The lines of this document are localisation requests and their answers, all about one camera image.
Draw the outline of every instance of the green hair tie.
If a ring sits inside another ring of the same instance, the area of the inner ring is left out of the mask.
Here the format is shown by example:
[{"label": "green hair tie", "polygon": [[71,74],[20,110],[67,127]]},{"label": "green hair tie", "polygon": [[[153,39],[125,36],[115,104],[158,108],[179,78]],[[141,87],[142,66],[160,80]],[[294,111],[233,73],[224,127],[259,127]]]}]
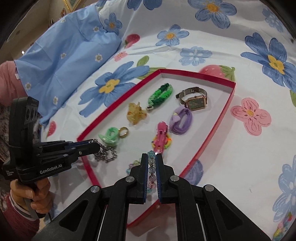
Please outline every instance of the green hair tie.
[{"label": "green hair tie", "polygon": [[118,133],[119,130],[116,127],[110,127],[105,135],[99,134],[99,138],[107,145],[107,146],[116,146],[118,143]]},{"label": "green hair tie", "polygon": [[156,90],[148,99],[147,110],[153,110],[155,107],[160,106],[173,92],[173,87],[166,83]]}]

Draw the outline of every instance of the human hand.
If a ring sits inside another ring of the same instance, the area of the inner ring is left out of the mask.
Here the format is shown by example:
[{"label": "human hand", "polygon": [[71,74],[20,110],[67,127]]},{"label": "human hand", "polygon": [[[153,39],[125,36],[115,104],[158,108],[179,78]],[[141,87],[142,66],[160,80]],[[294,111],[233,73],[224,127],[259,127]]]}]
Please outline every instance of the human hand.
[{"label": "human hand", "polygon": [[33,199],[31,202],[32,209],[37,213],[48,213],[52,207],[53,195],[49,192],[50,182],[48,178],[36,182],[37,189],[33,191],[32,188],[22,184],[18,180],[13,180],[10,183],[11,196],[14,201],[23,209],[28,211],[24,198]]}]

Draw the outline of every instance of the metal chain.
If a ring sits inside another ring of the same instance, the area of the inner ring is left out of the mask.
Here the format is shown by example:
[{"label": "metal chain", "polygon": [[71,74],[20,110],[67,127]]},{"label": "metal chain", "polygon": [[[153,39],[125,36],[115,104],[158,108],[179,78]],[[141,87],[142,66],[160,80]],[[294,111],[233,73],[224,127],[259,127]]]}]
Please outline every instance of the metal chain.
[{"label": "metal chain", "polygon": [[105,161],[105,163],[108,163],[110,161],[113,161],[117,157],[117,153],[114,150],[114,148],[110,146],[104,146],[103,144],[99,143],[97,139],[92,139],[89,141],[89,143],[93,142],[98,143],[100,145],[100,151],[94,153],[94,157],[97,161]]}]

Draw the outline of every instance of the pink alligator clip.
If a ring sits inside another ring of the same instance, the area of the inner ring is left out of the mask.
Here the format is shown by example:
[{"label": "pink alligator clip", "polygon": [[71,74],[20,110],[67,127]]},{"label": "pink alligator clip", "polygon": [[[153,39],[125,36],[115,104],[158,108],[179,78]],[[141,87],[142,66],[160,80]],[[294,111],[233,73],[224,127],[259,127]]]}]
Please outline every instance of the pink alligator clip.
[{"label": "pink alligator clip", "polygon": [[168,126],[164,121],[161,121],[157,125],[157,134],[156,140],[154,141],[154,152],[155,153],[163,153],[164,145],[166,142],[166,134],[168,131]]}]

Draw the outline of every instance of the gold ring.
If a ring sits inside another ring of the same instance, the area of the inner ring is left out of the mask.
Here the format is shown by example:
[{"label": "gold ring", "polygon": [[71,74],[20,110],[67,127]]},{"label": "gold ring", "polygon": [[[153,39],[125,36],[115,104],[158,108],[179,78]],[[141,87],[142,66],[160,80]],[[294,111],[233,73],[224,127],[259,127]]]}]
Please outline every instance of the gold ring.
[{"label": "gold ring", "polygon": [[[121,133],[123,130],[126,130],[126,132],[125,132],[123,135],[120,135],[120,133]],[[118,130],[118,137],[119,137],[119,138],[125,138],[125,137],[128,135],[128,133],[129,133],[128,128],[126,128],[126,127],[121,127],[121,128]]]}]

